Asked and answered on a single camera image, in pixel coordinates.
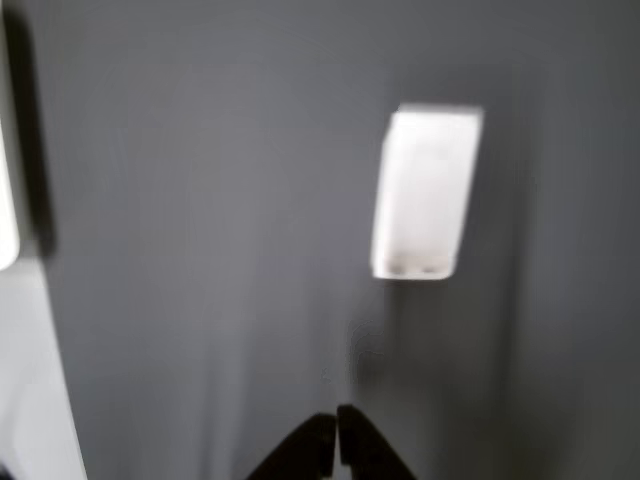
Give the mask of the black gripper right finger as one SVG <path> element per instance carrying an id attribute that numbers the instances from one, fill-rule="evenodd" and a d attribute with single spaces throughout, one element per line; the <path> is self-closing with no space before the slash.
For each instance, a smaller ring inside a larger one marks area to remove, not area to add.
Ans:
<path id="1" fill-rule="evenodd" d="M 354 405 L 337 409 L 340 460 L 353 479 L 401 480 L 415 476 L 373 422 Z"/>

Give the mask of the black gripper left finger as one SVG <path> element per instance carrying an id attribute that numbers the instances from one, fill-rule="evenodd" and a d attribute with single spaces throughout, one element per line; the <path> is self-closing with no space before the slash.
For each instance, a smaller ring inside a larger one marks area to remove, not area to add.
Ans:
<path id="1" fill-rule="evenodd" d="M 312 415 L 289 433 L 248 479 L 325 479 L 333 474 L 336 416 Z"/>

